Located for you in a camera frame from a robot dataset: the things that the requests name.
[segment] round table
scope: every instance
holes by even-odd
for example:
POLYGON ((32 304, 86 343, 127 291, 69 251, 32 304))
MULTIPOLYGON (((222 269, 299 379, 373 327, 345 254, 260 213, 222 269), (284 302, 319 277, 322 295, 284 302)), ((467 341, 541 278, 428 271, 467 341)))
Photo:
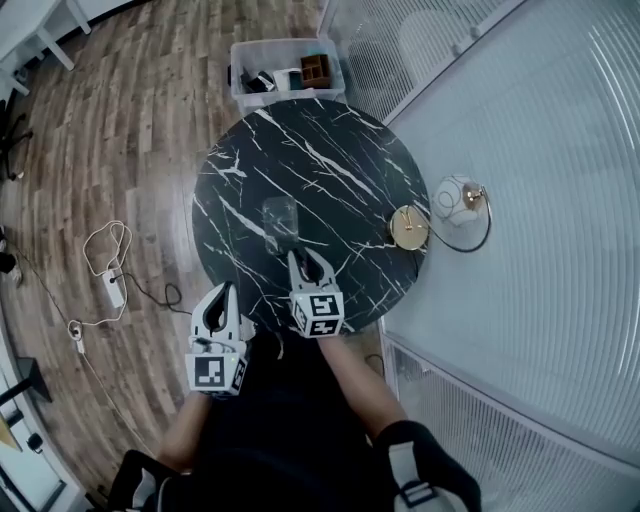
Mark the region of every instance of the round table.
POLYGON ((334 268, 345 331, 393 307, 417 279, 425 249, 395 246, 388 221, 400 206, 427 210, 427 190, 402 142, 364 112, 316 99, 248 115, 211 149, 196 184, 193 230, 214 284, 232 281, 240 312, 270 330, 291 328, 285 257, 267 252, 262 204, 297 203, 300 242, 334 268))

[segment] transparent cup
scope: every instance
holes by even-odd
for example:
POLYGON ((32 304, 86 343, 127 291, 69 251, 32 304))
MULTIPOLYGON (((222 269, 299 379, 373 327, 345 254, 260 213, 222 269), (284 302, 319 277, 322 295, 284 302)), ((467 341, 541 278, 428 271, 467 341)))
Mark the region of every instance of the transparent cup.
POLYGON ((286 254, 298 243, 298 207, 289 196, 270 197, 262 203, 267 252, 286 254))

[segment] power strip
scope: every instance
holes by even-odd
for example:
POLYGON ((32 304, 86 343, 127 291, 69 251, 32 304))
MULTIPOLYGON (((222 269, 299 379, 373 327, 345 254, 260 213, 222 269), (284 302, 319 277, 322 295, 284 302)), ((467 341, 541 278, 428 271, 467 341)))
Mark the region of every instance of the power strip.
POLYGON ((124 306, 124 295, 122 295, 122 290, 120 290, 120 285, 118 281, 111 282, 111 279, 114 279, 116 274, 113 270, 107 270, 104 274, 102 274, 102 281, 104 282, 104 286, 107 289, 107 293, 109 294, 109 299, 111 299, 111 304, 115 309, 124 306))

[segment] floor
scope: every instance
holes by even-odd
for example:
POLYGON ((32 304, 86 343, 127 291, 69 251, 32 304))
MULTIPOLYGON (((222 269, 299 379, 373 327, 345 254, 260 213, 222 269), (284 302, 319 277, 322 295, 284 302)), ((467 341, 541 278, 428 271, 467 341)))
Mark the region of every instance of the floor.
MULTIPOLYGON (((41 405, 48 431, 88 490, 109 486, 126 450, 151 450, 182 403, 188 317, 131 291, 122 320, 85 329, 88 361, 66 333, 71 318, 113 312, 82 258, 89 234, 111 219, 134 231, 125 267, 153 294, 178 285, 192 309, 210 289, 191 234, 196 171, 207 150, 240 119, 227 87, 233 42, 313 36, 315 0, 154 0, 63 45, 29 77, 34 138, 13 153, 23 180, 5 182, 0 219, 55 297, 64 321, 21 260, 25 281, 0 297, 18 355, 40 363, 54 398, 41 405)), ((110 248, 90 256, 104 266, 110 248)))

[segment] plastic storage bin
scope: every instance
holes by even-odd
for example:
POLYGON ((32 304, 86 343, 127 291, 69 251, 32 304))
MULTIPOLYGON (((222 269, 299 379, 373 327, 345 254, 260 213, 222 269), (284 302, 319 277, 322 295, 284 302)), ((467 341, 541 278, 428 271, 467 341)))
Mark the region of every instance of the plastic storage bin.
POLYGON ((335 100, 340 94, 344 94, 344 78, 336 46, 330 39, 266 39, 235 43, 231 46, 231 96, 238 103, 243 116, 277 101, 302 98, 335 100), (302 57, 322 53, 329 56, 330 89, 247 94, 240 81, 243 69, 246 69, 252 78, 260 71, 266 71, 273 76, 273 72, 278 69, 299 68, 302 57))

